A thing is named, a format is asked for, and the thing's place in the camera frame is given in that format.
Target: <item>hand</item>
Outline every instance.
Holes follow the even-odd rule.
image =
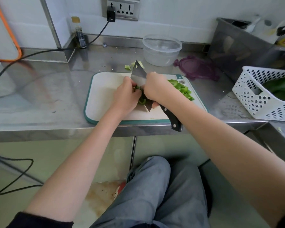
[[[169,92],[174,92],[176,89],[168,82],[165,76],[156,72],[150,72],[147,74],[146,84],[143,87],[144,94],[148,99],[163,104],[163,98]]]
[[[138,99],[142,94],[141,90],[135,90],[135,92],[133,92],[133,87],[136,85],[132,79],[126,76],[123,79],[123,83],[118,86],[114,93],[114,101],[111,108],[120,113],[122,118],[136,107]]]

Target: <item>pants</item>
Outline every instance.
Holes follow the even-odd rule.
[[[163,157],[147,158],[129,172],[125,188],[90,228],[130,228],[141,223],[210,227],[198,168],[186,161],[170,166]]]

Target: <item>forearm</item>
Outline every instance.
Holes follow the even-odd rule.
[[[59,221],[73,221],[121,119],[118,112],[109,110],[88,138],[45,182],[25,212]]]
[[[285,215],[285,162],[181,95],[166,97],[163,105],[178,117],[228,181],[274,227]]]

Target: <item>electrical outlet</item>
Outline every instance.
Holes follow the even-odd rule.
[[[115,7],[116,15],[125,15],[125,3],[107,0],[107,6]]]
[[[107,17],[107,7],[114,6],[117,19],[138,21],[140,0],[101,0],[102,16]]]
[[[134,15],[134,5],[133,4],[125,4],[125,15],[133,16]]]

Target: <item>stainless steel countertop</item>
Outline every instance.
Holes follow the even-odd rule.
[[[189,54],[204,57],[181,51],[178,59]],[[91,77],[103,71],[127,72],[125,64],[135,60],[142,61],[147,72],[183,74],[178,67],[149,64],[140,48],[101,45],[76,51],[69,63],[14,64],[0,78],[0,142],[85,137],[95,126],[83,116]],[[232,81],[219,70],[217,73],[219,81],[191,81],[209,113],[241,132],[264,124],[266,121],[252,118],[231,92]],[[167,123],[137,124],[119,126],[114,136],[176,133]]]

